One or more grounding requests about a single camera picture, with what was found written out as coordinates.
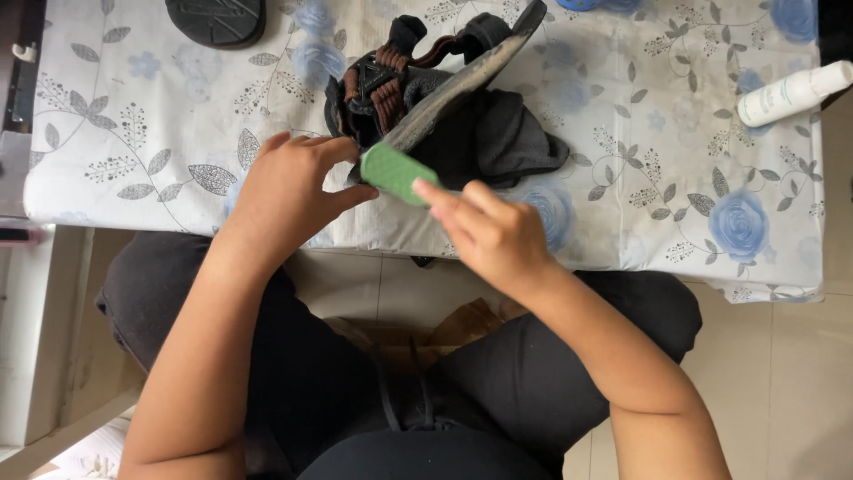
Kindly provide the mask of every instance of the lap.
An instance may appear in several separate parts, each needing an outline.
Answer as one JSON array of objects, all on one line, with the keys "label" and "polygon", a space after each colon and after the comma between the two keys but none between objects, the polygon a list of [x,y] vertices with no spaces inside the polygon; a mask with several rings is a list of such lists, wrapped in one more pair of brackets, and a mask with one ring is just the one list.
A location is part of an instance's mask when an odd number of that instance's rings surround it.
[{"label": "lap", "polygon": [[[673,360],[701,327],[695,297],[659,272],[578,272],[589,287]],[[571,348],[532,314],[456,350],[434,369],[479,403],[514,442],[549,470],[609,416],[609,404]]]},{"label": "lap", "polygon": [[[181,233],[139,232],[109,268],[96,302],[116,340],[146,371],[183,306],[210,242]],[[367,355],[311,314],[280,268],[258,310],[247,432],[271,432],[291,470],[301,471],[357,414],[361,399],[366,401],[375,391],[375,369]]]}]

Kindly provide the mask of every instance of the green sanding pad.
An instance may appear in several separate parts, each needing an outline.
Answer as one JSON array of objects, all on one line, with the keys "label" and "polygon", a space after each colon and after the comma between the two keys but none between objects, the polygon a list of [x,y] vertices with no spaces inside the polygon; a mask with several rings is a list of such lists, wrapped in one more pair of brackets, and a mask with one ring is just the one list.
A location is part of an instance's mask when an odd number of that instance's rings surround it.
[{"label": "green sanding pad", "polygon": [[402,198],[411,205],[426,205],[412,191],[415,179],[425,179],[435,185],[438,175],[414,158],[379,142],[362,155],[362,178],[373,186]]}]

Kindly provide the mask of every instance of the black flip-flop sole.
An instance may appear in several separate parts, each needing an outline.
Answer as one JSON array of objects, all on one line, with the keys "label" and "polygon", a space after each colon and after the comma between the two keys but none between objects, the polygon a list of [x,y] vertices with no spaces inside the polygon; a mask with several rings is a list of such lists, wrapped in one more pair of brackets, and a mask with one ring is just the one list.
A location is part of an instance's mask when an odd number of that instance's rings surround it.
[{"label": "black flip-flop sole", "polygon": [[246,48],[264,36],[265,0],[166,0],[165,5],[178,30],[206,47]]}]

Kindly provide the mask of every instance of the forearm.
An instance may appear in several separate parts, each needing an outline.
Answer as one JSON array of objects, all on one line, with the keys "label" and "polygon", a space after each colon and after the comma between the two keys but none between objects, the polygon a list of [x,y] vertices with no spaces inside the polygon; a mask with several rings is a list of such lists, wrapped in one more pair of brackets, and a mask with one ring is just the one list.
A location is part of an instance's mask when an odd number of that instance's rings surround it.
[{"label": "forearm", "polygon": [[520,299],[563,339],[615,406],[638,413],[704,409],[684,371],[580,279],[555,268]]},{"label": "forearm", "polygon": [[152,464],[240,439],[265,284],[213,242],[148,377],[123,460]]}]

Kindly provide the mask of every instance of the table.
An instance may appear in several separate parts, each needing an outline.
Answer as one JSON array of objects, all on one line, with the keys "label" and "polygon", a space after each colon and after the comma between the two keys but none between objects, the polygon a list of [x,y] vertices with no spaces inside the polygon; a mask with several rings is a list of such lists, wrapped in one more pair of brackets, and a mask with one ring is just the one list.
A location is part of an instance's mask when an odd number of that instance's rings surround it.
[{"label": "table", "polygon": [[[213,235],[260,142],[327,133],[317,72],[342,74],[391,20],[429,28],[416,55],[524,0],[268,1],[250,49],[190,43],[161,0],[51,0],[25,204],[69,225]],[[611,0],[545,22],[493,84],[525,96],[572,158],[501,195],[538,207],[567,266],[704,279],[732,302],[821,298],[817,111],[743,126],[739,95],[819,64],[815,0]],[[454,70],[461,59],[439,67]],[[325,188],[342,188],[336,167]],[[423,208],[383,195],[308,248],[453,255]]]}]

